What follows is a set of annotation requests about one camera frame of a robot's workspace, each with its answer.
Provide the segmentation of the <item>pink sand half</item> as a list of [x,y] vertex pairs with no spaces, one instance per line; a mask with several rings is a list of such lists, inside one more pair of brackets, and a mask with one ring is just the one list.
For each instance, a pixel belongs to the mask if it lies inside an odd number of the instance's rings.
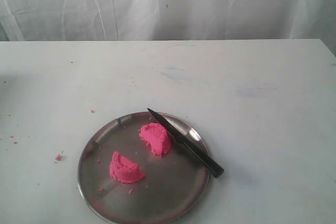
[[156,156],[166,155],[171,150],[171,139],[168,132],[158,123],[143,125],[139,130],[139,137]]

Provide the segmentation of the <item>round steel plate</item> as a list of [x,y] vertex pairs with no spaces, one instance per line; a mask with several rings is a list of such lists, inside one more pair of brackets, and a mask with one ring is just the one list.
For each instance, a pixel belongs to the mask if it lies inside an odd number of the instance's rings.
[[[154,122],[149,112],[122,116],[103,126],[84,147],[78,163],[78,186],[89,208],[109,223],[168,223],[188,212],[204,193],[210,174],[183,145],[172,142],[154,155],[139,137]],[[145,177],[125,184],[112,178],[114,152],[137,163]]]

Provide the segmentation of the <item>black kitchen knife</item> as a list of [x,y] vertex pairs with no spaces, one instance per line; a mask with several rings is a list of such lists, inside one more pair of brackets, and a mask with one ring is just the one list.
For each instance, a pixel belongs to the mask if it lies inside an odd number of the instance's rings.
[[170,124],[168,120],[166,120],[161,114],[149,108],[147,108],[147,110],[154,117],[154,119],[160,125],[162,125],[177,142],[183,144],[199,159],[199,161],[206,167],[208,172],[214,178],[219,178],[224,173],[224,169],[218,163],[216,163],[208,154],[203,152],[196,144],[194,144],[191,140],[189,140],[172,124]]

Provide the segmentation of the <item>pink sand crumb lump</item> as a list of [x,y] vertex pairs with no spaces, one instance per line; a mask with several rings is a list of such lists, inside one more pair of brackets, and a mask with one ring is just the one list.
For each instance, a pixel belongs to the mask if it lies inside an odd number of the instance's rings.
[[62,155],[61,154],[58,154],[56,157],[55,157],[55,162],[60,162],[62,160]]

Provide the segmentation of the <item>white backdrop curtain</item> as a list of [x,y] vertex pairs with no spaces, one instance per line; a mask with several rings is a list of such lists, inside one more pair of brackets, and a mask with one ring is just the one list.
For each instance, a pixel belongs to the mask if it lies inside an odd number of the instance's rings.
[[1,38],[335,43],[335,0],[1,0]]

